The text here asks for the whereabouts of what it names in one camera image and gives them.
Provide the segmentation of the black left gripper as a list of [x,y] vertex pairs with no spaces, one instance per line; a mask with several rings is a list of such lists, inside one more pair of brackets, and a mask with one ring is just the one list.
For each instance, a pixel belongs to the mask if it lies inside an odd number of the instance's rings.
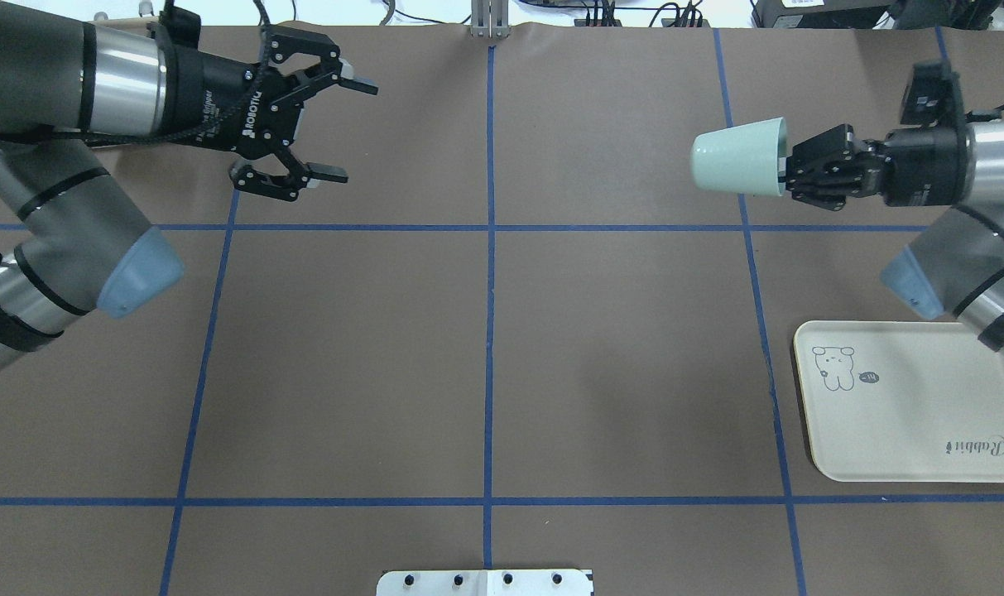
[[189,99],[200,121],[220,118],[189,146],[233,152],[229,177],[239,191],[294,201],[321,182],[347,184],[343,167],[298,159],[292,151],[305,102],[332,84],[378,95],[371,79],[340,59],[339,46],[316,31],[274,26],[259,63],[239,63],[205,52],[189,54]]

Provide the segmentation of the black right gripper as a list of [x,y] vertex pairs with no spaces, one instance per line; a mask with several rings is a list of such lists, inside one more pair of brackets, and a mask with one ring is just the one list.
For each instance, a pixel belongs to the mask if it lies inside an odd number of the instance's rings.
[[952,206],[963,199],[967,172],[966,137],[954,128],[899,128],[878,141],[858,140],[841,124],[793,147],[786,189],[819,208],[875,195],[891,207]]

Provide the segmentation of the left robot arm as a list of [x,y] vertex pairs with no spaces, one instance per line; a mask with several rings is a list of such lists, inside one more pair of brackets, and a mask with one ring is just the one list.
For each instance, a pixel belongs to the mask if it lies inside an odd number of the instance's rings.
[[199,15],[172,1],[142,34],[0,1],[0,197],[30,231],[0,253],[0,371],[94,310],[130,315],[184,274],[98,147],[232,152],[234,189],[282,201],[348,180],[292,144],[320,91],[376,85],[327,35],[256,8],[257,57],[241,63],[201,50]]

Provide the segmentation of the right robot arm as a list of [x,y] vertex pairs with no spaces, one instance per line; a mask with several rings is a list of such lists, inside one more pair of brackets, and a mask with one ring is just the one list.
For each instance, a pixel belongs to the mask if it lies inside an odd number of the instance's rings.
[[1004,356],[1004,121],[899,128],[880,141],[838,125],[797,144],[779,180],[832,211],[868,196],[940,207],[881,282],[922,320],[952,317]]

